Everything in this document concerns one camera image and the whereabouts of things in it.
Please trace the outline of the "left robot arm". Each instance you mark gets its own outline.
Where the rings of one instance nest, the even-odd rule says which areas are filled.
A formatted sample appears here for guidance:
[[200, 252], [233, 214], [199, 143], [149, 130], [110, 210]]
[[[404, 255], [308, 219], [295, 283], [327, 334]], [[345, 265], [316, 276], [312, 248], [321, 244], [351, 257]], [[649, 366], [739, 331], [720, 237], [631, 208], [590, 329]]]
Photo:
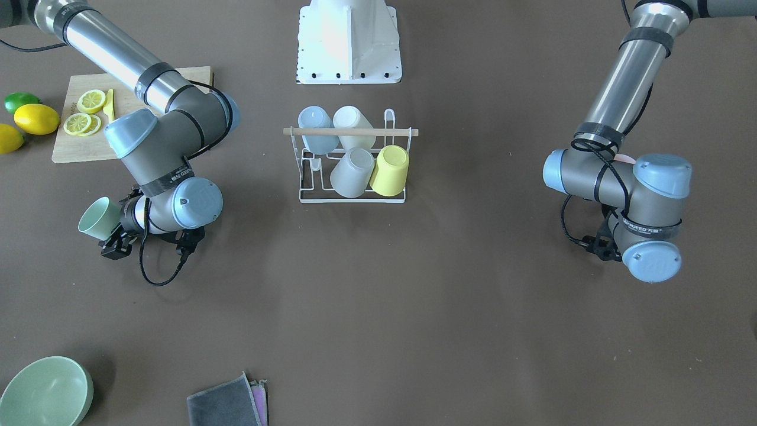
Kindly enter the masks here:
[[602, 260], [622, 262], [643, 282], [659, 283], [679, 272], [683, 261], [673, 240], [690, 193], [690, 162], [654, 153], [628, 163], [617, 154], [645, 110], [675, 38], [697, 18], [754, 17], [755, 11], [754, 1], [636, 3], [613, 70], [570, 147], [549, 154], [542, 170], [546, 186], [602, 205], [600, 228], [576, 245]]

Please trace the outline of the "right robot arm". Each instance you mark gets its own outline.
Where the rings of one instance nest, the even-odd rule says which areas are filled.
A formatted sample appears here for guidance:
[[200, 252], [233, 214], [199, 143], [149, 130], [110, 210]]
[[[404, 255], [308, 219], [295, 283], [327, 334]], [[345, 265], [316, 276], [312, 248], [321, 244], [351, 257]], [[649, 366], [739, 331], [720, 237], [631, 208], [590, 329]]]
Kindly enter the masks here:
[[238, 125], [234, 100], [202, 92], [86, 1], [3, 1], [2, 27], [24, 24], [81, 52], [144, 102], [103, 130], [136, 181], [133, 192], [121, 202], [93, 203], [80, 231], [97, 238], [109, 259], [129, 256], [135, 240], [149, 234], [175, 244], [186, 259], [224, 205], [218, 186], [197, 177], [189, 160]]

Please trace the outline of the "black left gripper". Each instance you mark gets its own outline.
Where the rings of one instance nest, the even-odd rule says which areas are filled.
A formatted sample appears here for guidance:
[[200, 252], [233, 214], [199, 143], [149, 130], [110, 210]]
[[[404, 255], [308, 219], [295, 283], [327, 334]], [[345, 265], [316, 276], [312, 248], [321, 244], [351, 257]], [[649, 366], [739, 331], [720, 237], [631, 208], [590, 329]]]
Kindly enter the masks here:
[[595, 235], [584, 235], [583, 246], [588, 253], [593, 253], [603, 261], [622, 261], [622, 254], [617, 248], [613, 232], [609, 227], [609, 218], [616, 216], [615, 207], [602, 207], [603, 223]]

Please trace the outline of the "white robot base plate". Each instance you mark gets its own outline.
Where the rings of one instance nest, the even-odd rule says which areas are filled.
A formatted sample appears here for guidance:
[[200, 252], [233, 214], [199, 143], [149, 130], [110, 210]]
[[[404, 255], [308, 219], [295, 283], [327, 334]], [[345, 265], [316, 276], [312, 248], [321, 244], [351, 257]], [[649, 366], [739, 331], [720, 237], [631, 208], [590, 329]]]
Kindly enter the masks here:
[[384, 1], [312, 1], [299, 11], [296, 81], [303, 85], [399, 83], [397, 11]]

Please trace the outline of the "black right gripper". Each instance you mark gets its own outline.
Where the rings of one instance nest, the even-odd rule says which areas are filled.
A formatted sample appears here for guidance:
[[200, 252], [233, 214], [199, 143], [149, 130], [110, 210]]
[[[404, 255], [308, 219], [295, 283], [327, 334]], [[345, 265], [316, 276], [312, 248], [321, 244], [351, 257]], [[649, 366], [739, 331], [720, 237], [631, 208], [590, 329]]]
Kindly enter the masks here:
[[125, 234], [112, 235], [107, 240], [100, 241], [101, 256], [111, 260], [119, 260], [131, 254], [136, 235], [140, 235], [140, 237], [146, 235], [144, 230], [146, 213], [144, 203], [144, 195], [141, 192], [132, 192], [119, 201], [121, 205], [121, 227]]

